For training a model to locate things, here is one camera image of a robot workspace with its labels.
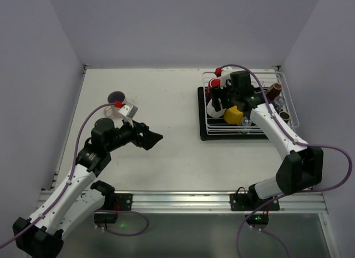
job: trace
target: robotic arm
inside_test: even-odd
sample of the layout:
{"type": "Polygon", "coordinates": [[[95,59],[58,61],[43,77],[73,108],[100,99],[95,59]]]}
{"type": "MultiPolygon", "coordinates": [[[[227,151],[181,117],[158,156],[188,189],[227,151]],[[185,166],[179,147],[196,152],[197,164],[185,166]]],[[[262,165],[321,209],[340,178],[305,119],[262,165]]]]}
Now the robotic arm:
{"type": "Polygon", "coordinates": [[[261,128],[283,160],[274,177],[251,185],[247,194],[237,193],[237,202],[255,209],[274,196],[290,195],[319,184],[322,180],[322,149],[296,145],[285,136],[282,129],[298,142],[306,143],[283,121],[271,102],[265,102],[261,92],[255,92],[247,71],[225,68],[216,75],[221,77],[221,84],[210,89],[214,110],[218,112],[237,106],[239,111],[261,128]],[[279,121],[282,129],[273,117],[279,121]]]}
{"type": "Polygon", "coordinates": [[[93,183],[90,190],[81,196],[111,161],[110,152],[127,143],[149,150],[163,138],[151,132],[144,123],[137,123],[130,118],[124,120],[127,121],[123,121],[121,128],[115,128],[109,118],[99,119],[95,123],[91,137],[77,156],[74,171],[27,220],[20,217],[13,224],[15,235],[32,225],[16,240],[18,248],[36,258],[57,257],[63,247],[63,239],[85,217],[112,199],[115,189],[102,181],[93,183]],[[52,204],[54,206],[44,214],[52,204]]]}

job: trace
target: gray wall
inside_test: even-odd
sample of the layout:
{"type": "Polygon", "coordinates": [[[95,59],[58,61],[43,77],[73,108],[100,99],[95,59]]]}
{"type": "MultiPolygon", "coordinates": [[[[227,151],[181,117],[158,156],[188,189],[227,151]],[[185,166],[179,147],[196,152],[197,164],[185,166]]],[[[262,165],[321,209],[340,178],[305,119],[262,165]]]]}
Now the gray wall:
{"type": "Polygon", "coordinates": [[[281,64],[318,0],[50,0],[86,64],[281,64]]]}
{"type": "MultiPolygon", "coordinates": [[[[0,0],[0,242],[33,212],[60,156],[82,66],[49,0],[0,0]]],[[[16,257],[14,243],[0,257],[16,257]]]]}
{"type": "MultiPolygon", "coordinates": [[[[355,158],[354,65],[355,0],[319,0],[282,66],[309,142],[329,143],[355,158]]],[[[326,151],[323,185],[340,181],[345,158],[326,151]]],[[[355,177],[325,193],[332,228],[343,257],[353,257],[355,177]]]]}

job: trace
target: black tray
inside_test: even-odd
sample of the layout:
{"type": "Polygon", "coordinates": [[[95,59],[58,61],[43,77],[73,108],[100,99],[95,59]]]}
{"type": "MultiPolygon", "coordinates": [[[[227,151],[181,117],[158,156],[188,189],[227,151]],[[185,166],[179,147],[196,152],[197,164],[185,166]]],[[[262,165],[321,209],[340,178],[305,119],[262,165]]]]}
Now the black tray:
{"type": "Polygon", "coordinates": [[[207,134],[206,130],[206,119],[205,119],[205,97],[204,97],[204,87],[198,87],[197,98],[199,101],[199,120],[200,120],[200,138],[201,140],[239,140],[239,139],[267,139],[267,136],[263,133],[260,134],[235,134],[235,132],[224,132],[230,135],[221,135],[219,132],[213,134],[207,134]]]}

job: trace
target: cup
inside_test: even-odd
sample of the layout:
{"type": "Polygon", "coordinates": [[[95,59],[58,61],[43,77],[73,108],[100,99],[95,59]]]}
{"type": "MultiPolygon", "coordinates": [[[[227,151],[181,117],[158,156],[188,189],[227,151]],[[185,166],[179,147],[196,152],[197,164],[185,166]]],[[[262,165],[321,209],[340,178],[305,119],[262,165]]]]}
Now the cup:
{"type": "MultiPolygon", "coordinates": [[[[120,91],[112,92],[107,97],[107,102],[109,102],[109,103],[121,102],[122,104],[125,104],[125,103],[127,103],[126,95],[120,91]]],[[[118,114],[119,110],[120,110],[120,108],[110,105],[104,109],[104,115],[107,118],[118,118],[119,117],[119,114],[118,114]]]]}

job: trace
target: purple cable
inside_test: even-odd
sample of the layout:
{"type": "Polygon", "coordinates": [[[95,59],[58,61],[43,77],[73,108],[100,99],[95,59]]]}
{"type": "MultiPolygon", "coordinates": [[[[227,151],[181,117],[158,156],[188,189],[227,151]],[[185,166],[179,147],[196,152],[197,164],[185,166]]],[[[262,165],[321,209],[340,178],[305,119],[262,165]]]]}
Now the purple cable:
{"type": "Polygon", "coordinates": [[[136,233],[132,233],[132,234],[118,233],[116,231],[104,228],[105,231],[107,231],[108,233],[111,233],[113,235],[116,235],[116,236],[122,236],[122,237],[139,236],[139,235],[143,234],[143,232],[146,231],[148,229],[148,227],[149,227],[149,219],[148,219],[148,217],[146,217],[145,215],[143,215],[143,214],[141,214],[139,212],[136,212],[136,211],[97,210],[95,212],[96,213],[105,212],[105,213],[114,213],[114,214],[134,214],[134,215],[139,215],[139,216],[141,216],[141,217],[143,217],[145,219],[145,221],[146,221],[145,227],[142,230],[140,230],[140,231],[138,231],[136,233]]]}
{"type": "MultiPolygon", "coordinates": [[[[258,79],[258,77],[255,75],[255,73],[253,73],[250,69],[242,66],[242,65],[237,65],[237,64],[227,64],[227,65],[223,65],[222,67],[220,67],[221,69],[222,68],[225,68],[225,67],[237,67],[237,68],[241,68],[241,69],[244,69],[245,71],[247,71],[250,75],[252,75],[254,78],[255,78],[255,81],[257,82],[257,84],[259,85],[260,89],[261,89],[261,94],[264,98],[264,101],[265,102],[268,102],[267,100],[267,97],[266,97],[266,93],[264,91],[264,89],[262,88],[262,85],[261,85],[261,82],[260,80],[258,79]]],[[[327,187],[327,188],[323,188],[323,189],[318,189],[318,190],[303,190],[303,191],[300,191],[300,193],[315,193],[315,192],[320,192],[320,191],[329,191],[329,190],[333,190],[333,189],[336,189],[338,187],[340,187],[341,185],[343,185],[349,178],[350,178],[350,175],[351,175],[351,172],[352,172],[352,168],[353,168],[353,162],[352,162],[352,159],[349,155],[348,152],[346,152],[345,150],[343,150],[342,148],[339,148],[339,147],[336,147],[336,146],[331,146],[331,145],[326,145],[326,144],[309,144],[309,143],[300,143],[298,141],[295,141],[295,139],[293,137],[291,137],[289,135],[289,133],[287,133],[287,131],[285,131],[285,129],[283,128],[283,126],[281,125],[281,123],[278,121],[278,119],[275,117],[275,116],[272,116],[272,109],[270,107],[269,104],[266,103],[266,107],[267,107],[267,110],[268,112],[270,113],[272,119],[275,121],[275,123],[277,124],[277,126],[281,129],[281,131],[284,133],[285,136],[287,136],[291,141],[293,141],[295,144],[297,145],[300,145],[300,146],[307,146],[307,147],[317,147],[317,148],[326,148],[326,149],[333,149],[333,150],[336,150],[336,151],[340,151],[343,155],[345,155],[345,157],[347,158],[348,160],[348,163],[349,163],[349,167],[348,167],[348,171],[345,175],[345,177],[336,185],[333,185],[333,186],[330,186],[330,187],[327,187]]],[[[238,255],[239,257],[241,258],[241,252],[240,252],[240,246],[239,246],[239,239],[240,239],[240,232],[243,228],[243,224],[246,222],[246,220],[248,218],[250,218],[254,213],[256,213],[257,211],[259,211],[260,209],[262,209],[263,207],[265,207],[266,205],[268,205],[269,203],[271,203],[272,201],[274,200],[278,200],[280,198],[283,198],[285,197],[286,195],[280,195],[278,197],[275,197],[274,199],[271,199],[267,202],[265,202],[264,204],[262,204],[260,207],[258,207],[257,209],[255,209],[250,215],[248,215],[244,220],[243,222],[241,223],[241,225],[239,226],[239,229],[238,229],[238,233],[237,233],[237,239],[236,239],[236,246],[237,246],[237,252],[238,252],[238,255]]],[[[273,233],[271,232],[268,232],[268,231],[264,231],[262,230],[263,232],[265,232],[266,234],[270,235],[270,236],[273,236],[274,238],[276,238],[281,244],[282,246],[285,248],[286,252],[287,252],[287,257],[290,257],[290,252],[288,250],[288,248],[286,247],[286,245],[281,241],[281,239],[279,237],[277,237],[276,235],[274,235],[273,233]]]]}
{"type": "MultiPolygon", "coordinates": [[[[75,151],[74,151],[74,159],[73,159],[73,164],[72,164],[72,168],[70,170],[70,175],[69,175],[69,180],[72,179],[73,175],[74,175],[74,168],[75,168],[75,164],[76,164],[76,160],[77,160],[77,152],[78,152],[78,148],[79,148],[79,140],[80,140],[80,136],[83,132],[83,129],[86,125],[86,123],[88,122],[88,120],[93,116],[93,114],[95,114],[98,110],[100,110],[101,108],[104,107],[108,107],[109,105],[114,105],[114,103],[109,103],[109,104],[103,104],[100,105],[99,107],[95,108],[86,118],[86,120],[84,121],[83,125],[81,126],[80,130],[79,130],[79,134],[77,136],[77,141],[75,143],[75,151]]],[[[42,213],[42,215],[46,215],[57,203],[58,201],[63,197],[64,193],[66,192],[66,190],[68,189],[69,184],[66,184],[63,188],[63,190],[60,192],[60,194],[58,195],[58,197],[52,202],[52,204],[42,213]]],[[[26,233],[26,231],[28,231],[32,226],[34,226],[39,220],[41,219],[41,217],[36,218],[31,224],[29,224],[25,229],[23,229],[21,232],[19,232],[16,236],[12,237],[11,239],[9,239],[8,241],[4,242],[3,244],[0,245],[0,250],[2,248],[4,248],[5,246],[7,246],[8,244],[10,244],[11,242],[13,242],[14,240],[16,240],[17,238],[19,238],[20,236],[22,236],[24,233],[26,233]]]]}

